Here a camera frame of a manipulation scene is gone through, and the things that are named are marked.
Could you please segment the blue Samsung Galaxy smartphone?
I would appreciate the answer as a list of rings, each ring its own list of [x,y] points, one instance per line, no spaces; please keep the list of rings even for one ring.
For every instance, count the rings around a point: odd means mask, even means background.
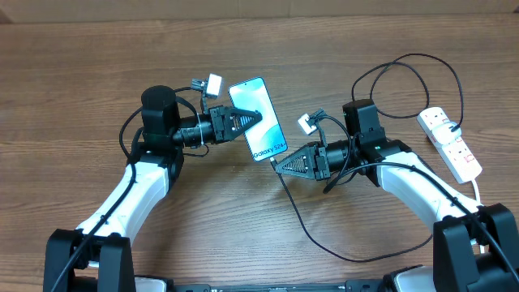
[[[244,136],[253,161],[274,157],[288,149],[266,83],[262,77],[242,81],[228,88],[232,104],[255,115]]]

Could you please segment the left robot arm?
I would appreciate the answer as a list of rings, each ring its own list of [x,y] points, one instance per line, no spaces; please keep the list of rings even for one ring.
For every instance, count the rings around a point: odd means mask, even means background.
[[[219,105],[201,111],[164,85],[146,89],[143,126],[123,150],[125,173],[106,201],[74,230],[55,230],[45,250],[45,291],[172,291],[174,283],[135,275],[131,245],[154,206],[178,179],[185,147],[232,141],[262,119]]]

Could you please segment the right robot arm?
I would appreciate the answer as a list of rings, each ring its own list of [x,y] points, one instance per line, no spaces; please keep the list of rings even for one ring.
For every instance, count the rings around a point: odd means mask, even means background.
[[[390,272],[369,291],[516,291],[518,230],[502,204],[484,206],[442,181],[406,144],[388,140],[370,99],[343,105],[345,140],[304,145],[272,164],[315,181],[361,174],[395,195],[431,231],[433,263]]]

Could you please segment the white charger plug adapter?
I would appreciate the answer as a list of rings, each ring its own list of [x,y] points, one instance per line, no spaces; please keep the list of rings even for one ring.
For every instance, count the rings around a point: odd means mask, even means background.
[[[431,142],[442,148],[461,137],[461,128],[455,122],[445,122],[431,129]]]

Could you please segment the white power strip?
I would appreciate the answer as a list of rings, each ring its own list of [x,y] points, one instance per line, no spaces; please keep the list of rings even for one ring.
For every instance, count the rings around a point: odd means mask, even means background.
[[[431,107],[423,110],[418,115],[417,121],[430,141],[432,128],[445,122],[453,122],[440,107]],[[458,183],[474,181],[482,173],[482,166],[478,163],[462,137],[442,148],[437,148],[436,146],[435,148]]]

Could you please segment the cardboard board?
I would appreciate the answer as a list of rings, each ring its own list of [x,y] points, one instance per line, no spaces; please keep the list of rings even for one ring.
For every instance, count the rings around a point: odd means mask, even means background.
[[[499,14],[518,0],[1,0],[2,24]]]

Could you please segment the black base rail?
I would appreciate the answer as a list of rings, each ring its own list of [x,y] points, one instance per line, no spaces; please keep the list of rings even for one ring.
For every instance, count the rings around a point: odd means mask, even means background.
[[[272,284],[211,286],[209,284],[175,284],[173,279],[136,277],[137,292],[391,292],[396,289],[383,280],[361,279],[343,283]]]

